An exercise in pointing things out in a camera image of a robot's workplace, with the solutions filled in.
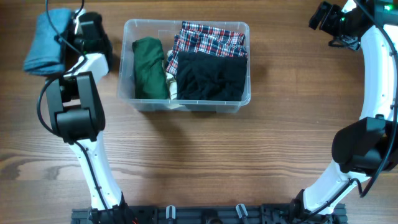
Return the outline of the clear plastic storage container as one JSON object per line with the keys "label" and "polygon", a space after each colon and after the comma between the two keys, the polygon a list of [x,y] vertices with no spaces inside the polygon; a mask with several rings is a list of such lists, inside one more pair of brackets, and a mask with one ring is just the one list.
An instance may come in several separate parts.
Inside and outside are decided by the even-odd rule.
{"label": "clear plastic storage container", "polygon": [[251,69],[247,63],[244,91],[240,101],[203,100],[147,100],[135,97],[134,52],[132,43],[144,37],[161,41],[164,52],[174,44],[174,36],[182,28],[182,21],[130,19],[124,25],[124,35],[119,66],[118,98],[138,111],[214,111],[236,113],[251,100]]}

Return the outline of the black cloth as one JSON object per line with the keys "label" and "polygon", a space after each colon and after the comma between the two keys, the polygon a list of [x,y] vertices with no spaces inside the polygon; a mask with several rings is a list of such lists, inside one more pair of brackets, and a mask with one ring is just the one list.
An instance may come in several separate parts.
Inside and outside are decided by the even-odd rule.
{"label": "black cloth", "polygon": [[217,57],[203,52],[179,52],[177,99],[241,101],[246,57]]}

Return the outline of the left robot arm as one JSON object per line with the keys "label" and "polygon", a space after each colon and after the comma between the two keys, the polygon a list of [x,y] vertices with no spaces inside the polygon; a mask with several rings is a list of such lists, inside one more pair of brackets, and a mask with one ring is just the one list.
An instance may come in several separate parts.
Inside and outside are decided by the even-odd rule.
{"label": "left robot arm", "polygon": [[73,46],[80,58],[45,84],[52,132],[70,146],[85,176],[91,194],[86,223],[137,223],[104,149],[106,120],[96,84],[109,73],[112,45],[97,12],[78,12],[74,23]]}

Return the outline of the red plaid cloth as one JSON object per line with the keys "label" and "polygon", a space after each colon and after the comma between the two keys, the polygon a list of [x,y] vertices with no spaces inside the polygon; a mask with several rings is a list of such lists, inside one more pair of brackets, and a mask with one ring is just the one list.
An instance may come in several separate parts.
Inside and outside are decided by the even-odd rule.
{"label": "red plaid cloth", "polygon": [[172,52],[167,57],[166,72],[176,76],[179,52],[202,52],[217,57],[247,57],[245,35],[191,22],[182,22],[179,33],[174,35]]}

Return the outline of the light blue cloth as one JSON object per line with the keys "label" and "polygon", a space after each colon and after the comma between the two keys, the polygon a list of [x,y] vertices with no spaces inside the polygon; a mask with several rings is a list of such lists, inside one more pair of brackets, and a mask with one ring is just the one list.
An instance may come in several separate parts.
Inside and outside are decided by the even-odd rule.
{"label": "light blue cloth", "polygon": [[72,11],[67,8],[52,9],[38,16],[34,39],[23,63],[25,72],[46,76],[65,71],[66,44],[59,37],[67,37],[71,18]]}

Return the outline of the cream cloth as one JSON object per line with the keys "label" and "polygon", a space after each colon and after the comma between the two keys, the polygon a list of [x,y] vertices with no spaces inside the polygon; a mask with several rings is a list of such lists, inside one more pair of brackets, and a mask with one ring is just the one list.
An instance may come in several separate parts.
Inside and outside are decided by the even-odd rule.
{"label": "cream cloth", "polygon": [[[166,77],[166,84],[167,88],[169,89],[169,100],[176,100],[177,99],[177,82],[175,77],[166,71],[167,61],[164,62],[164,72]],[[183,106],[180,104],[169,104],[165,106],[168,110],[182,110]]]}

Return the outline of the dark green cloth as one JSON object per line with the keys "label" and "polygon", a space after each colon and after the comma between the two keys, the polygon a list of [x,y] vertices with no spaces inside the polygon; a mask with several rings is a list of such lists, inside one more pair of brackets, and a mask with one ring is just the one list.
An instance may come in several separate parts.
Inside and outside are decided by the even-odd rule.
{"label": "dark green cloth", "polygon": [[159,39],[145,37],[132,43],[135,98],[166,100],[169,91],[163,68],[164,52]]}

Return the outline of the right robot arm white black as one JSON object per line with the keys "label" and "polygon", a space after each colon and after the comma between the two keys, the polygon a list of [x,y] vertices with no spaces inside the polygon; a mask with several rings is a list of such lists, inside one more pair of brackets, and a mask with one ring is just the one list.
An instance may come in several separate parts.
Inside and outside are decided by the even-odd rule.
{"label": "right robot arm white black", "polygon": [[362,51],[364,101],[359,120],[336,133],[329,166],[291,201],[290,223],[326,223],[353,189],[367,196],[397,165],[397,3],[323,1],[308,25],[330,34],[330,47]]}

